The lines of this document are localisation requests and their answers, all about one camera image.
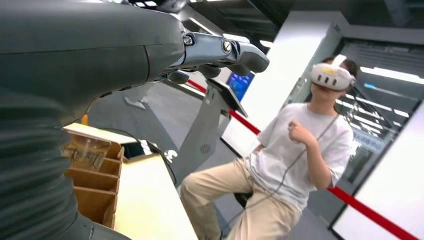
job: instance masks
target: white pillar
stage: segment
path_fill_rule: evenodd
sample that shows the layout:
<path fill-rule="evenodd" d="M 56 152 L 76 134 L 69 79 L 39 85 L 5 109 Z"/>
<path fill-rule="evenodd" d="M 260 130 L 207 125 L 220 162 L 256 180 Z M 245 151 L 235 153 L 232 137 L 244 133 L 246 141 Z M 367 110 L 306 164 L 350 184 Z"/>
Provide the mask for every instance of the white pillar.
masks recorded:
<path fill-rule="evenodd" d="M 277 115 L 294 85 L 312 64 L 333 54 L 342 38 L 334 24 L 349 25 L 337 11 L 292 11 L 268 52 L 268 69 L 255 76 L 241 105 L 254 126 L 263 130 Z M 233 119 L 222 138 L 246 156 L 256 136 Z"/>
<path fill-rule="evenodd" d="M 355 195 L 358 201 L 417 239 L 424 239 L 423 123 L 424 103 Z M 399 239 L 350 206 L 334 230 L 346 240 Z"/>

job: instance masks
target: gray stand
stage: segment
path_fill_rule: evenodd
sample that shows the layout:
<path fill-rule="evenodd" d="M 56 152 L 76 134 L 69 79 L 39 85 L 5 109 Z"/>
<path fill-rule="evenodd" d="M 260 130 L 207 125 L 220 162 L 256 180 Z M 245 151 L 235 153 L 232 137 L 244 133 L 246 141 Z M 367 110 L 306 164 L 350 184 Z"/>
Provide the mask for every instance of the gray stand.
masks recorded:
<path fill-rule="evenodd" d="M 230 109 L 239 110 L 245 115 L 233 91 L 228 86 L 209 79 L 200 110 L 179 149 L 178 156 L 172 162 L 178 185 L 215 152 L 217 141 L 222 134 L 219 129 L 221 113 Z"/>

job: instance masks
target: vr headset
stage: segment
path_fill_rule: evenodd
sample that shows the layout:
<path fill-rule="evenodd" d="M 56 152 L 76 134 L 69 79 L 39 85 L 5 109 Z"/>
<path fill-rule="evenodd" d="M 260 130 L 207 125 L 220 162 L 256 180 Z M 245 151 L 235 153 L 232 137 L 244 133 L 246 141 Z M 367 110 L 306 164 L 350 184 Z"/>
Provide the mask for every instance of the vr headset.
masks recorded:
<path fill-rule="evenodd" d="M 338 55 L 332 64 L 319 63 L 314 65 L 310 72 L 310 81 L 336 92 L 343 92 L 351 88 L 356 79 L 348 70 L 340 67 L 344 60 L 346 60 L 345 56 Z"/>

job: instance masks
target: fist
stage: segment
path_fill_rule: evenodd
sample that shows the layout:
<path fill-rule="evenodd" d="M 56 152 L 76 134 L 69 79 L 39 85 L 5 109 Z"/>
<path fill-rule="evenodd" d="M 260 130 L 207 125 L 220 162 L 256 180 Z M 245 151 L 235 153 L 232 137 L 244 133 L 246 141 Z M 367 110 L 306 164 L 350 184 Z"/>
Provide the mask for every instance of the fist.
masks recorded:
<path fill-rule="evenodd" d="M 292 141 L 304 144 L 306 146 L 317 142 L 317 139 L 314 137 L 314 135 L 312 135 L 306 128 L 304 128 L 295 120 L 292 120 L 288 124 L 288 137 Z"/>

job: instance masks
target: beige pants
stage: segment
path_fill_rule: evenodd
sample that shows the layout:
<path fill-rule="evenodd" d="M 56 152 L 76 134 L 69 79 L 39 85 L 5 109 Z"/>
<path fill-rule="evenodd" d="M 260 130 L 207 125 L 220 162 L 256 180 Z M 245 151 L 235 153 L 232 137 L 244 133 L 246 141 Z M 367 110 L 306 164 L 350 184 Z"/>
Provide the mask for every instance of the beige pants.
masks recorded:
<path fill-rule="evenodd" d="M 298 222 L 301 213 L 291 204 L 269 197 L 270 194 L 255 183 L 244 159 L 190 174 L 181 184 L 181 201 L 198 238 L 219 240 L 221 229 L 213 200 L 225 194 L 252 192 L 246 210 L 227 239 L 283 239 Z M 249 208 L 258 201 L 261 203 Z"/>

